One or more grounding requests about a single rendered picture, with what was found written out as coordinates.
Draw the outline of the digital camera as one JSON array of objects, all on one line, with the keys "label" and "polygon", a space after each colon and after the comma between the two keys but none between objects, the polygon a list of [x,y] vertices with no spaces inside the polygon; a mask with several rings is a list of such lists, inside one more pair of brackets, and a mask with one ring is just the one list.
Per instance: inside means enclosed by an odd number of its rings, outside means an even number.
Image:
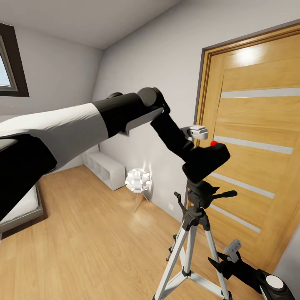
[{"label": "digital camera", "polygon": [[[182,170],[194,184],[204,181],[204,178],[218,169],[230,158],[228,148],[223,143],[212,141],[210,147],[196,147],[190,150],[196,167],[190,165],[188,161],[182,166]],[[205,181],[204,181],[205,182]]]}]

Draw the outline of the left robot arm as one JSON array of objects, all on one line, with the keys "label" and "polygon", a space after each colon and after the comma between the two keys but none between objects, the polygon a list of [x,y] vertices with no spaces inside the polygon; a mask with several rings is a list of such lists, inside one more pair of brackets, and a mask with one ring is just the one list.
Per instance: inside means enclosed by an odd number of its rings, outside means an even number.
[{"label": "left robot arm", "polygon": [[205,126],[179,128],[156,87],[113,93],[105,100],[21,115],[0,123],[0,221],[43,175],[118,134],[147,122],[167,148],[196,167],[189,138],[206,140]]}]

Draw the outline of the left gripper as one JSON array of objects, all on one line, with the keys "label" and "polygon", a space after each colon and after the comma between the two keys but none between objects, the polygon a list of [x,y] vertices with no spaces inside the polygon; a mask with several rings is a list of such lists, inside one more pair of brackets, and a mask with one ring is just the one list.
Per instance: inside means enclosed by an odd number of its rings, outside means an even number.
[{"label": "left gripper", "polygon": [[169,150],[173,151],[185,162],[188,161],[191,166],[196,167],[195,160],[190,152],[194,147],[194,143],[185,138],[176,123],[174,123],[167,131],[159,134],[159,136]]}]

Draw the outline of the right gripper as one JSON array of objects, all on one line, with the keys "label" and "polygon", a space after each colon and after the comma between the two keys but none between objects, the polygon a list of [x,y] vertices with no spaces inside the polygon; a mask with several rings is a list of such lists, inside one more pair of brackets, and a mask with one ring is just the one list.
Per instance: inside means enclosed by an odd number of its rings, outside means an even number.
[{"label": "right gripper", "polygon": [[[245,278],[244,278],[244,273],[245,269],[250,266],[243,262],[241,259],[241,256],[239,254],[239,251],[237,251],[237,256],[239,257],[239,260],[234,263],[232,261],[228,261],[227,257],[228,255],[222,254],[220,252],[217,252],[218,257],[222,260],[221,263],[218,263],[217,261],[211,259],[208,257],[209,262],[220,272],[222,273],[223,277],[226,278],[227,280],[231,277],[231,275],[234,275],[241,281],[243,281],[245,284]],[[248,285],[248,284],[247,284]]]}]

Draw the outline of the camera tripod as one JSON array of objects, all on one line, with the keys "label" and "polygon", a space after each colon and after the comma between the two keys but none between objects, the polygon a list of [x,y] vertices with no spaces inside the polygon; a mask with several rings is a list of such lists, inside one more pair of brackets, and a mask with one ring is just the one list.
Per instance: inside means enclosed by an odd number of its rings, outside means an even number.
[{"label": "camera tripod", "polygon": [[[210,292],[216,294],[223,300],[233,300],[232,293],[228,291],[226,281],[222,273],[220,274],[220,272],[217,270],[218,279],[221,284],[221,287],[218,287],[214,283],[208,281],[207,279],[201,277],[200,275],[190,270],[190,266],[197,234],[197,227],[199,224],[203,225],[204,232],[206,232],[207,234],[207,240],[212,252],[212,259],[217,261],[218,263],[221,263],[213,240],[214,237],[212,236],[210,222],[204,209],[209,208],[213,199],[218,199],[222,197],[234,197],[237,196],[238,193],[236,190],[232,190],[215,195],[216,191],[220,187],[213,187],[206,181],[204,182],[203,180],[200,181],[198,184],[194,184],[191,181],[189,181],[187,183],[187,187],[188,200],[192,202],[193,205],[188,206],[188,208],[186,209],[181,202],[181,194],[179,194],[178,192],[174,192],[174,194],[178,198],[178,203],[182,209],[182,212],[185,214],[184,221],[178,233],[173,235],[175,241],[172,247],[169,248],[170,253],[167,257],[168,264],[162,276],[162,280],[159,283],[159,287],[152,300],[163,300],[186,279],[194,281],[195,283],[206,288]],[[188,243],[187,251],[185,253],[183,244],[186,240],[187,235]],[[170,281],[168,281],[173,271],[174,265],[178,260],[178,257],[180,257],[182,270]]]}]

